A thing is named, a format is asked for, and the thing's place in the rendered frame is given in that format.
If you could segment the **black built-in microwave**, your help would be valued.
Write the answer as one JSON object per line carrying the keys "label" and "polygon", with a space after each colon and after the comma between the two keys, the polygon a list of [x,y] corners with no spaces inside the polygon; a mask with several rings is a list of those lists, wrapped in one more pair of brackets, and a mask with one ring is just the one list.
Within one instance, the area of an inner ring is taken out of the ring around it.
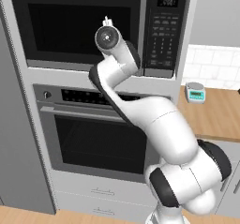
{"label": "black built-in microwave", "polygon": [[147,0],[143,76],[170,78],[179,64],[190,0]]}

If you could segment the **grey fridge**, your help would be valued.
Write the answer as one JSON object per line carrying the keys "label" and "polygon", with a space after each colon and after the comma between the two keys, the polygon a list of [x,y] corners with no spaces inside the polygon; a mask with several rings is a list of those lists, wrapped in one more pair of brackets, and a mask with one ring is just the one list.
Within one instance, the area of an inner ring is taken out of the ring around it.
{"label": "grey fridge", "polygon": [[0,205],[51,215],[56,213],[2,0],[0,0]]}

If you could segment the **black microwave door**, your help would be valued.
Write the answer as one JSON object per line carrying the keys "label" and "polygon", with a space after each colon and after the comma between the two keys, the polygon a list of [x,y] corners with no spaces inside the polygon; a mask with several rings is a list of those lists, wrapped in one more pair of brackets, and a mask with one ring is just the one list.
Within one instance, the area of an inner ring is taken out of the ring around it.
{"label": "black microwave door", "polygon": [[29,67],[88,70],[105,17],[138,50],[141,0],[11,0]]}

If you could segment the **grey base cupboard door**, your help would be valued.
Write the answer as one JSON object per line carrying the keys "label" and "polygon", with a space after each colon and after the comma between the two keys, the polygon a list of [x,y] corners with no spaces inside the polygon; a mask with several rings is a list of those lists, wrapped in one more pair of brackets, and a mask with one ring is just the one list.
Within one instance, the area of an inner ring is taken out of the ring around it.
{"label": "grey base cupboard door", "polygon": [[212,213],[224,217],[240,218],[240,142],[217,140],[210,140],[210,142],[218,145],[232,164],[232,173],[225,190],[220,192],[223,182],[214,187],[216,207]]}

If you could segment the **grey drawer front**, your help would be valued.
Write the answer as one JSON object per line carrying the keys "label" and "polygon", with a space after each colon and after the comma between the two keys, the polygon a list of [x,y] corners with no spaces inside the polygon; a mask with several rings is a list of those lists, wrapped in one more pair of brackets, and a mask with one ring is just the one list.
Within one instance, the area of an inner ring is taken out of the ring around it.
{"label": "grey drawer front", "polygon": [[[56,191],[56,199],[60,209],[96,215],[99,217],[110,217],[130,222],[144,224],[145,220],[154,211],[154,206],[135,204],[130,202],[118,202],[107,199],[77,195],[63,191]],[[93,212],[94,208],[112,210],[115,216],[107,216]]]}
{"label": "grey drawer front", "polygon": [[[148,186],[143,183],[135,183],[73,172],[51,171],[51,174],[56,191],[147,206],[154,206],[157,202]],[[110,189],[115,194],[114,196],[104,196],[92,193],[91,189],[97,187],[104,190]]]}

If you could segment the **grey tall appliance cabinet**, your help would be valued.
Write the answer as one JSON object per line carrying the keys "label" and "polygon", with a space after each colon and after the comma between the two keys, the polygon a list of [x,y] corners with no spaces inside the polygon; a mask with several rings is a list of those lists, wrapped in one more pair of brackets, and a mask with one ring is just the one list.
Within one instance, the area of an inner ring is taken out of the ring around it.
{"label": "grey tall appliance cabinet", "polygon": [[[180,85],[183,76],[184,65],[188,52],[188,42],[190,38],[191,27],[194,19],[194,12],[197,0],[190,0],[185,33],[183,35],[183,44],[179,55],[179,64],[175,67],[173,76],[170,78],[139,76],[139,71],[129,79],[120,83],[116,90],[126,95],[141,96],[161,96],[167,97],[172,102],[176,102],[179,98]],[[23,51],[20,31],[16,20],[16,15],[11,0],[3,0],[3,7],[7,17],[7,27],[13,36],[13,49],[16,53],[17,62],[22,76],[24,88],[29,99],[34,98],[34,87],[37,84],[47,84],[53,86],[77,87],[92,90],[94,87],[88,79],[88,71],[56,69],[45,67],[29,67]],[[80,173],[85,175],[93,175],[91,172]],[[121,179],[109,172],[104,178],[123,180],[135,183],[143,183],[143,178],[137,175],[130,175],[126,179]]]}

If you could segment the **small digital kitchen scale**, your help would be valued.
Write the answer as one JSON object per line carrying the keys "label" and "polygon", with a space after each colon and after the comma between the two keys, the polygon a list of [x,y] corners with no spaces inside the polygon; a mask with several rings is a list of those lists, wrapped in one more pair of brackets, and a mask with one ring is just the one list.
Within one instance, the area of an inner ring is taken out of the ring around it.
{"label": "small digital kitchen scale", "polygon": [[204,86],[198,82],[187,82],[185,96],[188,103],[203,104],[205,102]]}

